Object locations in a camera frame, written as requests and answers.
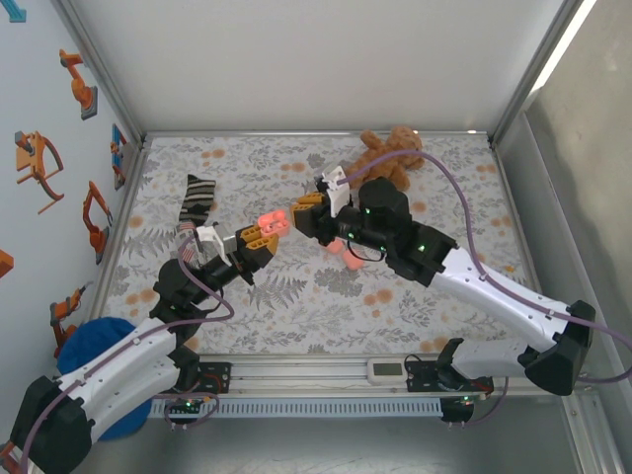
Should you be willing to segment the black white striped sock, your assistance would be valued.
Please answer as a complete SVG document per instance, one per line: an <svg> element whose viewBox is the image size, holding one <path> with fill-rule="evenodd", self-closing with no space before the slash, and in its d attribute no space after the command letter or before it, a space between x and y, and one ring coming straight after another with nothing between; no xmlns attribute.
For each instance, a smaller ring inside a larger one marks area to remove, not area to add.
<svg viewBox="0 0 632 474"><path fill-rule="evenodd" d="M187 188L183 198L179 221L189 221L196 227L203 226L214 203L216 181L187 175Z"/></svg>

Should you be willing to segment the brown teddy bear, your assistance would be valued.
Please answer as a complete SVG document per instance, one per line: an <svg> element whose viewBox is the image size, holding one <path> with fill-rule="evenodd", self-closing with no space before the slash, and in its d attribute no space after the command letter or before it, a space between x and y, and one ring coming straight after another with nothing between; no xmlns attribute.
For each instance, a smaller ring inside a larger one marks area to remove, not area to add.
<svg viewBox="0 0 632 474"><path fill-rule="evenodd" d="M360 134L360 140L366 146L366 150L345 171L348 177L356 175L350 181L350 188L358 189L367 181L386 178L398 191L405 192L408 190L410 180L407 172L418 170L424 165L425 159L421 156L399 155L385 160L362 173L359 170L373 160L393 151L421 151L423 148L421 138L407 126L395 126L391 129L385 141L369 129L364 130Z"/></svg>

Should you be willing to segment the blue cloth bundle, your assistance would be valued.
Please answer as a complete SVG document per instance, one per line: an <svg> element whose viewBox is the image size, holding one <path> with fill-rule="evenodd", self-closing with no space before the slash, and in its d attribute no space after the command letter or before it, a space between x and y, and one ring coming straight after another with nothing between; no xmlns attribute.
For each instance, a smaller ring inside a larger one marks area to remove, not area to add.
<svg viewBox="0 0 632 474"><path fill-rule="evenodd" d="M89 321L78 327L57 355L56 368L65 375L92 361L121 341L135 327L120 318L105 317ZM109 427L99 441L124 438L138 432L146 423L152 402L145 401Z"/></svg>

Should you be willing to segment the floral print tablecloth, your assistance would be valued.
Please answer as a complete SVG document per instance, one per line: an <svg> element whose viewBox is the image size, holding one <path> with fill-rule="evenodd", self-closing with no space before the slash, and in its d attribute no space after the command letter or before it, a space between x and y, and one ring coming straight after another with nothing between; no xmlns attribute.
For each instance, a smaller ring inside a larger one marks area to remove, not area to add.
<svg viewBox="0 0 632 474"><path fill-rule="evenodd" d="M433 161L410 176L413 217L480 260L529 285L496 158L483 136L425 137ZM187 175L216 181L209 217L236 230L288 209L330 164L362 152L355 136L155 138L143 166L104 312L140 323L155 306L161 266L177 254L175 226ZM374 252L357 271L291 231L254 284L224 292L235 316L203 325L190 340L202 354L358 355L437 353L453 337L510 339L501 321L454 297L395 276Z"/></svg>

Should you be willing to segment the blue orange conveyor sticker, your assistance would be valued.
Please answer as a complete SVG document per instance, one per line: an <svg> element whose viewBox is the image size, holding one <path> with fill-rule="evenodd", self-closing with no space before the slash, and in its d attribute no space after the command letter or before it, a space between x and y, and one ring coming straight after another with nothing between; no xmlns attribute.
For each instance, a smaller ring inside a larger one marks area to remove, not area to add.
<svg viewBox="0 0 632 474"><path fill-rule="evenodd" d="M122 188L126 182L127 168L128 168L128 143L119 129L114 123L112 125L112 139L110 143L111 162L114 172L114 189L118 191Z"/></svg>

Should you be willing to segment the white digital display device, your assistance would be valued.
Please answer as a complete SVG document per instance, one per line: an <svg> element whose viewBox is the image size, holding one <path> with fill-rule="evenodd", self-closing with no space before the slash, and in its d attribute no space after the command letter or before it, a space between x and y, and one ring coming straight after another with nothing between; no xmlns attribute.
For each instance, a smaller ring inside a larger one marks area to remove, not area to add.
<svg viewBox="0 0 632 474"><path fill-rule="evenodd" d="M408 372L401 358L373 357L366 363L366 378L375 386L395 385L405 383Z"/></svg>

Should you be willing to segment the orange claw gripper sticker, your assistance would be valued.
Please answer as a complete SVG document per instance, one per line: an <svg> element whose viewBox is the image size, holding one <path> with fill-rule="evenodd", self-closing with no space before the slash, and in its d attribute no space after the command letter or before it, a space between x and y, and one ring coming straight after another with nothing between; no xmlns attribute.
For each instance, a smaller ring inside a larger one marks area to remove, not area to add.
<svg viewBox="0 0 632 474"><path fill-rule="evenodd" d="M31 133L17 131L14 138L17 147L16 170L28 171L28 173L19 178L16 183L19 185L27 180L33 179L49 197L49 203L38 211L38 215L41 215L64 198L64 194L56 193L48 183L50 178L64 170L63 161L53 143L38 131ZM46 152L52 156L56 166L51 172L48 172L45 168L44 154Z"/></svg>

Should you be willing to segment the aluminium frame rail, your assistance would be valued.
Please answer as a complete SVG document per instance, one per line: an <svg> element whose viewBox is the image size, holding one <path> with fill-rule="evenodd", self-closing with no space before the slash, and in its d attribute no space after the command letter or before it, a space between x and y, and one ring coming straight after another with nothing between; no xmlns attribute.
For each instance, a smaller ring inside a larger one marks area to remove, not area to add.
<svg viewBox="0 0 632 474"><path fill-rule="evenodd" d="M434 136L483 136L489 138L489 134L484 130L418 130L413 129L420 137ZM146 139L153 138L212 138L212 137L250 137L250 136L360 136L362 130L154 130L145 132Z"/></svg>
<svg viewBox="0 0 632 474"><path fill-rule="evenodd" d="M96 289L93 291L93 299L87 319L93 320L103 315L103 311L108 299L109 288L114 280L119 256L122 252L124 236L131 216L133 202L139 189L140 179L143 174L143 166L146 159L146 140L142 139L134 153L129 168L129 175L124 186L125 192L115 220L114 231L109 240L105 252L99 276L96 282Z"/></svg>
<svg viewBox="0 0 632 474"><path fill-rule="evenodd" d="M508 193L527 281L544 296L558 299L558 291L546 269L550 257L548 240L555 235L555 215L552 190L543 164L529 146L519 146L517 154L495 146L494 153Z"/></svg>

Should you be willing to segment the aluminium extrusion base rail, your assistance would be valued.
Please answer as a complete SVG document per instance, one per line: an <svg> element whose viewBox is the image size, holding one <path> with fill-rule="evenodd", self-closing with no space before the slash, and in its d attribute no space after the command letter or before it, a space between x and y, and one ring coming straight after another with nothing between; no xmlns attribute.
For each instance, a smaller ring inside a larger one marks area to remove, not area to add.
<svg viewBox="0 0 632 474"><path fill-rule="evenodd" d="M420 380L407 371L375 374L377 364L402 364L402 355L204 355L200 360L232 365L232 396L408 397L408 383Z"/></svg>

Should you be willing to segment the aluminium frame post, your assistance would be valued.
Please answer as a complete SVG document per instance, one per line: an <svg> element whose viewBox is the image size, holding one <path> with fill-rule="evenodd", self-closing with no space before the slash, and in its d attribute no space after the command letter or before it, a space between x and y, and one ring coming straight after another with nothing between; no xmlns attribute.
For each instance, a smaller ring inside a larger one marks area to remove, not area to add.
<svg viewBox="0 0 632 474"><path fill-rule="evenodd" d="M80 55L87 60L88 68L92 71L115 114L127 130L127 137L133 140L138 149L141 149L146 132L124 98L122 89L108 67L104 52L97 45L96 37L89 28L84 16L80 13L79 8L75 5L75 0L48 1L63 23L66 31L72 37Z"/></svg>
<svg viewBox="0 0 632 474"><path fill-rule="evenodd" d="M562 0L498 124L489 133L492 147L500 143L520 112L526 110L561 61L597 0Z"/></svg>

